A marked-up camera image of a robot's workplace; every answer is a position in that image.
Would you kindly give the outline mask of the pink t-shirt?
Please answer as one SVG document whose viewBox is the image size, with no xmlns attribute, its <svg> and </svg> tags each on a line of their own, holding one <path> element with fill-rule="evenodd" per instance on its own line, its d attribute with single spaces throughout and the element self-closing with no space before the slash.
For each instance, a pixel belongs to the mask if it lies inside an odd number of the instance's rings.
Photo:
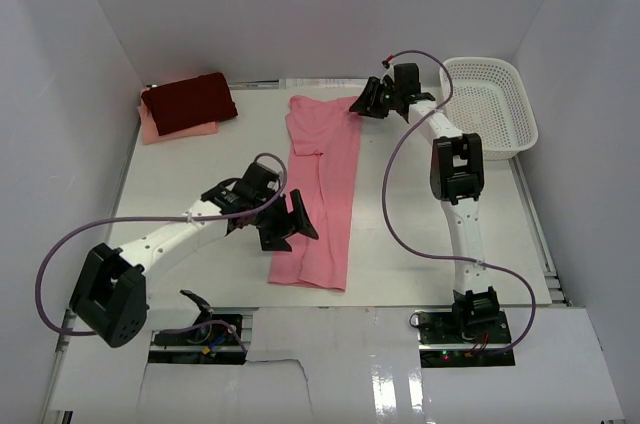
<svg viewBox="0 0 640 424">
<path fill-rule="evenodd" d="M 289 101 L 287 189 L 300 191 L 318 238 L 290 237 L 292 250 L 272 257 L 271 284 L 346 289 L 362 125 L 349 111 L 354 102 L 304 96 Z"/>
</svg>

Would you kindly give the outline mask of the white perforated plastic basket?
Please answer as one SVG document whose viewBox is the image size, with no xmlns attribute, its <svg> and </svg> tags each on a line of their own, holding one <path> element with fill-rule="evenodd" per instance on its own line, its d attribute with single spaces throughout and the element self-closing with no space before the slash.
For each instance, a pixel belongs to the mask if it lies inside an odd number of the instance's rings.
<svg viewBox="0 0 640 424">
<path fill-rule="evenodd" d="M 523 81 L 510 63 L 488 57 L 456 57 L 440 73 L 444 112 L 465 133 L 482 140 L 486 160 L 508 160 L 532 148 L 539 133 Z"/>
</svg>

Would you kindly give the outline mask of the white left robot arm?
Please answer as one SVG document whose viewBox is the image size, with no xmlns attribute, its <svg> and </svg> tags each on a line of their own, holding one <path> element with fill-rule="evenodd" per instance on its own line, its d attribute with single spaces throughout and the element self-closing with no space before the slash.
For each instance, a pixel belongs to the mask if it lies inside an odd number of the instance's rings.
<svg viewBox="0 0 640 424">
<path fill-rule="evenodd" d="M 129 343 L 150 309 L 149 288 L 160 276 L 199 248 L 237 229 L 254 226 L 262 250 L 289 252 L 288 238 L 317 239 L 302 195 L 285 193 L 286 175 L 252 162 L 242 177 L 221 181 L 204 192 L 180 217 L 112 248 L 106 243 L 87 254 L 70 305 L 109 347 Z"/>
</svg>

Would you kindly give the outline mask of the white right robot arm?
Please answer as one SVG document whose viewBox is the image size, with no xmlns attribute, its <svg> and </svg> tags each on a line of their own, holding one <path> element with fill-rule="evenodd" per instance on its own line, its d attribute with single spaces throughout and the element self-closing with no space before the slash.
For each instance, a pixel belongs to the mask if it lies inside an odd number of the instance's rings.
<svg viewBox="0 0 640 424">
<path fill-rule="evenodd" d="M 386 118 L 391 111 L 405 120 L 423 121 L 418 131 L 431 145 L 429 183 L 445 214 L 454 260 L 451 328 L 461 341 L 488 338 L 499 317 L 497 293 L 485 264 L 479 225 L 479 198 L 484 189 L 481 138 L 456 127 L 424 92 L 415 63 L 385 61 L 383 77 L 368 79 L 349 111 L 363 117 Z"/>
</svg>

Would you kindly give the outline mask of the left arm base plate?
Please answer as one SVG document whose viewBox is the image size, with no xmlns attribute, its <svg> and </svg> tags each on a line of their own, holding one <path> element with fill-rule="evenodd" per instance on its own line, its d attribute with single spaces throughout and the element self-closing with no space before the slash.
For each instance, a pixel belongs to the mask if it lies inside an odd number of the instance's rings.
<svg viewBox="0 0 640 424">
<path fill-rule="evenodd" d="M 148 362 L 173 365 L 243 365 L 245 352 L 223 324 L 182 334 L 156 333 L 151 342 Z"/>
</svg>

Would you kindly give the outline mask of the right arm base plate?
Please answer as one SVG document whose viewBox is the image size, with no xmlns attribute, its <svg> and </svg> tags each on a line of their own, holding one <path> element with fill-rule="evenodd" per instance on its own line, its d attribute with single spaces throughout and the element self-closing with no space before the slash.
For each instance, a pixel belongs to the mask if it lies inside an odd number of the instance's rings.
<svg viewBox="0 0 640 424">
<path fill-rule="evenodd" d="M 506 314 L 501 311 L 493 323 L 459 330 L 451 312 L 416 311 L 408 320 L 417 331 L 422 369 L 513 367 L 512 350 L 498 352 L 511 344 Z"/>
</svg>

